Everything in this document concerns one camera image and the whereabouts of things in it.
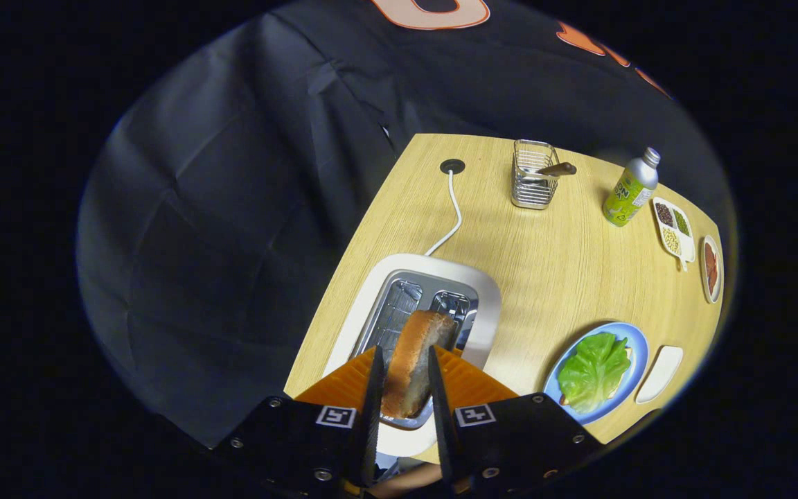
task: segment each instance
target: toast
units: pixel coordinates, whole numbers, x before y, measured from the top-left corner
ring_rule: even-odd
[[[427,352],[433,344],[446,347],[454,329],[454,320],[443,313],[429,310],[415,310],[412,313],[396,341],[393,358],[387,369],[381,414],[406,418],[418,413],[430,391]]]

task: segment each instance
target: black cloth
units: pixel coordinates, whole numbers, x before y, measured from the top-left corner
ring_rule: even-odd
[[[662,183],[735,249],[722,165],[635,61],[566,44],[555,19],[518,3],[488,5],[484,25],[419,31],[371,2],[291,3],[202,48],[127,111],[89,178],[76,261],[100,346],[149,410],[214,446],[281,394],[415,133],[538,139],[618,164],[652,146]]]

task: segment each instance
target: green lettuce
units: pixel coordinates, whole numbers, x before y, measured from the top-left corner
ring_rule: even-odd
[[[611,333],[589,335],[578,342],[576,353],[558,374],[560,389],[576,413],[595,411],[617,388],[630,368],[626,345],[627,338],[618,341]]]

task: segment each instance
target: blue plate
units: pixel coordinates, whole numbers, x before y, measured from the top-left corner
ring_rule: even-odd
[[[611,333],[617,339],[627,338],[627,347],[630,347],[633,352],[630,354],[630,368],[621,377],[621,384],[618,385],[618,391],[614,397],[605,401],[595,411],[588,412],[587,414],[579,414],[574,412],[570,405],[560,405],[571,417],[580,424],[589,424],[595,420],[605,416],[618,407],[624,400],[633,393],[642,375],[646,372],[646,364],[648,363],[648,341],[646,336],[642,334],[636,326],[628,324],[627,322],[610,322],[604,326],[599,326],[589,333],[580,337],[580,339],[589,337],[589,335],[596,335],[599,333]],[[560,361],[556,363],[553,370],[550,371],[550,376],[547,376],[547,385],[544,386],[544,393],[552,400],[560,402],[562,392],[560,391],[560,382],[558,382],[558,374],[565,366],[566,360],[576,353],[577,343],[572,345],[571,348],[566,350],[562,355]]]

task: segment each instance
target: wire basket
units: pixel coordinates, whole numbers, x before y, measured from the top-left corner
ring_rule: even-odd
[[[513,204],[519,208],[546,208],[556,193],[558,177],[538,171],[559,161],[556,149],[546,142],[513,142]]]

